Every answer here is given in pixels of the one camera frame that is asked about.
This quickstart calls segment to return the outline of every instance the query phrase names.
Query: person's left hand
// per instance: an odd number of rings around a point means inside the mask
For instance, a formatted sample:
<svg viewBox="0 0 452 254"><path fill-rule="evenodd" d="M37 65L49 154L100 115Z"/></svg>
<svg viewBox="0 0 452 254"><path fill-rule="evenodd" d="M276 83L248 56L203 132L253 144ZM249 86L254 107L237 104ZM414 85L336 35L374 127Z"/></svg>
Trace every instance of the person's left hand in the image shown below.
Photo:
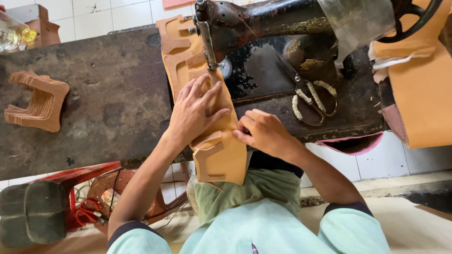
<svg viewBox="0 0 452 254"><path fill-rule="evenodd" d="M206 131L215 121L231 113L229 108L222 108L211 116L206 115L209 102L221 90L221 82L218 81L201 97L201 87L207 79L209 76L204 74L198 79L189 81L179 92L174 105L169 127L165 133L172 142L177 143L180 150Z"/></svg>

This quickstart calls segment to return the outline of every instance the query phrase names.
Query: dark sleeve cuff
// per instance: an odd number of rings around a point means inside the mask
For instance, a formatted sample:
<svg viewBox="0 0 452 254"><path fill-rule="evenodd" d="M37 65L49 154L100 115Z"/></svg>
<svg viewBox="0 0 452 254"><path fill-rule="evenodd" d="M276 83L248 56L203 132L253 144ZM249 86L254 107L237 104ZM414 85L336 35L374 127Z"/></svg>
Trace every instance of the dark sleeve cuff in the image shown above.
<svg viewBox="0 0 452 254"><path fill-rule="evenodd" d="M345 205L340 205L340 204L336 204L336 203L329 204L329 205L326 207L325 212L323 213L323 216L325 216L325 214L326 214L327 212L332 211L332 210L334 210L334 209L338 209L338 208L350 208L350 209L355 209L355 210L361 211L361 212L366 213L366 214L368 214L368 215L370 215L370 216L373 217L373 214L372 214L372 212L369 210L369 208L368 208L367 206L365 206L365 205L364 205L363 203L361 203L361 202L356 202L356 203L353 203L353 204L345 204Z"/></svg>
<svg viewBox="0 0 452 254"><path fill-rule="evenodd" d="M148 227L147 225L139 222L139 221L130 221L122 226L120 226L119 228L117 228L115 230L115 232L113 233L112 237L110 237L110 240L108 240L107 243L107 249L110 248L110 246L116 241L116 239L118 239L120 236L122 236L123 234L129 232L130 230L133 229L137 229L137 228L141 228L141 229L146 229L149 230L151 232L153 232L154 234L162 237L159 233L157 233L157 231L153 230L152 228Z"/></svg>

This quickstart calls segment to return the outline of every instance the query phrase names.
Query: worn wooden tabletop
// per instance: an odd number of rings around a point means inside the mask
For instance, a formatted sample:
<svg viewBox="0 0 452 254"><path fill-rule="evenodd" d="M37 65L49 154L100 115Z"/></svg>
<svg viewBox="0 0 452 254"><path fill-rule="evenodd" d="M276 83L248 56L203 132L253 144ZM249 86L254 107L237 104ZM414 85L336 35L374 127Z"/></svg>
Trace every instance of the worn wooden tabletop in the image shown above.
<svg viewBox="0 0 452 254"><path fill-rule="evenodd" d="M59 132L0 120L0 180L149 155L166 130L172 109L160 46L148 43L155 34L157 28L146 28L1 55L1 109L8 104L27 108L31 98L30 90L7 81L15 71L49 75L71 89L61 110ZM303 142L385 130L378 113L381 105L374 107L381 100L380 89L373 82L366 53L365 49L353 53L355 78L333 84L339 110L321 127L296 119L292 94L236 104L237 115L253 108L273 113ZM186 149L177 160L190 157Z"/></svg>

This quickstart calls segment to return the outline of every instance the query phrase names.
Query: green pants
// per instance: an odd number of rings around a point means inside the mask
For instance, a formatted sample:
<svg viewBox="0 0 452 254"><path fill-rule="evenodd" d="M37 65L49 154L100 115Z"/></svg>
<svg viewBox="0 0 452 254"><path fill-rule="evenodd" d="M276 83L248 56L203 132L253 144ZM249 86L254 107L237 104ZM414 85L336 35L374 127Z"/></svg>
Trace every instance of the green pants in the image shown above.
<svg viewBox="0 0 452 254"><path fill-rule="evenodd" d="M199 207L199 223L218 216L222 211L253 203L264 198L280 204L294 216L300 211L300 179L284 170L248 169L243 185L215 182L224 191L208 183L194 185L196 203Z"/></svg>

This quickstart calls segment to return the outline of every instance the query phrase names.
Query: light green shirt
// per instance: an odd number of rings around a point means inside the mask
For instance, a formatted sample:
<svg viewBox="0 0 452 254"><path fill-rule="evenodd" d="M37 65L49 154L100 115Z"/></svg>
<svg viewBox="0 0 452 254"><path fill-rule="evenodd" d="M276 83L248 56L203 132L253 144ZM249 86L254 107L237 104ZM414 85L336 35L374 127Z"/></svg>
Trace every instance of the light green shirt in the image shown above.
<svg viewBox="0 0 452 254"><path fill-rule="evenodd" d="M320 221L318 236L284 207L263 199L229 208L199 227L185 242L181 254L274 253L390 253L380 223L372 216L350 208L334 209ZM145 229L120 236L108 254L169 254L166 241Z"/></svg>

